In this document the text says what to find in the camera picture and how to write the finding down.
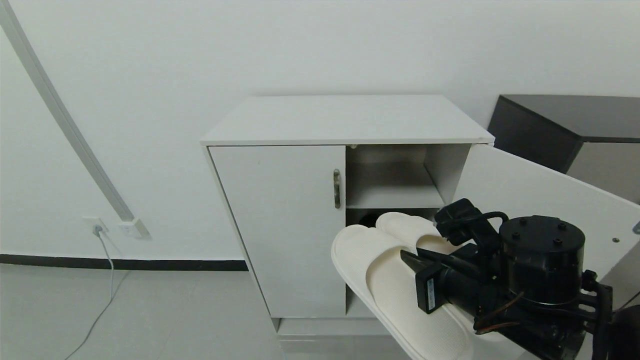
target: white cabinet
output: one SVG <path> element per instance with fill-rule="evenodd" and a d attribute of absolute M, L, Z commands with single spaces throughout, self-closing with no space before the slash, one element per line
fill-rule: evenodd
<path fill-rule="evenodd" d="M 584 231 L 584 266 L 600 276 L 637 243 L 640 206 L 492 143 L 439 95 L 252 97 L 201 141 L 282 336 L 385 333 L 368 333 L 372 315 L 330 259 L 335 234 L 370 211 L 428 215 L 467 197 L 560 217 Z"/>

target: electrical outlet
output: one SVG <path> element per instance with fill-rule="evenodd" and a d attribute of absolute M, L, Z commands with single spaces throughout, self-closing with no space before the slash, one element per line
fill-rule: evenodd
<path fill-rule="evenodd" d="M 86 224 L 86 226 L 89 228 L 91 232 L 93 232 L 93 227 L 96 225 L 100 225 L 102 227 L 103 233 L 106 233 L 107 231 L 109 231 L 107 229 L 107 226 L 104 225 L 104 222 L 102 222 L 102 220 L 98 217 L 82 217 L 82 220 L 84 221 L 84 223 Z"/>
<path fill-rule="evenodd" d="M 149 235 L 147 228 L 142 224 L 142 220 L 135 218 L 133 221 L 125 221 L 118 224 L 120 230 L 124 236 L 128 238 L 140 239 L 143 236 Z"/>

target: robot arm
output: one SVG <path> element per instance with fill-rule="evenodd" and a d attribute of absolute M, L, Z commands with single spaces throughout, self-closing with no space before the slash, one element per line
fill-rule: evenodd
<path fill-rule="evenodd" d="M 488 221 L 497 217 L 498 232 Z M 575 359 L 586 332 L 593 334 L 592 359 L 627 358 L 616 357 L 611 346 L 612 288 L 597 282 L 596 273 L 582 271 L 580 229 L 539 215 L 483 214 L 468 199 L 442 208 L 435 220 L 453 245 L 475 244 L 450 255 L 401 253 L 415 272 L 423 311 L 450 302 L 474 317 L 477 334 L 497 331 L 544 360 Z"/>

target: label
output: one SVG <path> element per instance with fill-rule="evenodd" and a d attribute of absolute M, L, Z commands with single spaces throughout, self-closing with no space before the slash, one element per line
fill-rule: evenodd
<path fill-rule="evenodd" d="M 427 298 L 429 298 L 429 310 L 436 307 L 436 292 L 433 289 L 433 278 L 427 281 Z"/>

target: floor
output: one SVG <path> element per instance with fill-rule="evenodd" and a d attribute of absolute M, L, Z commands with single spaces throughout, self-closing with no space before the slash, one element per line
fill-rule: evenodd
<path fill-rule="evenodd" d="M 116 286 L 71 360 L 346 360 L 285 356 L 247 272 L 116 271 Z M 108 296 L 108 270 L 0 265 L 1 359 L 63 360 Z"/>

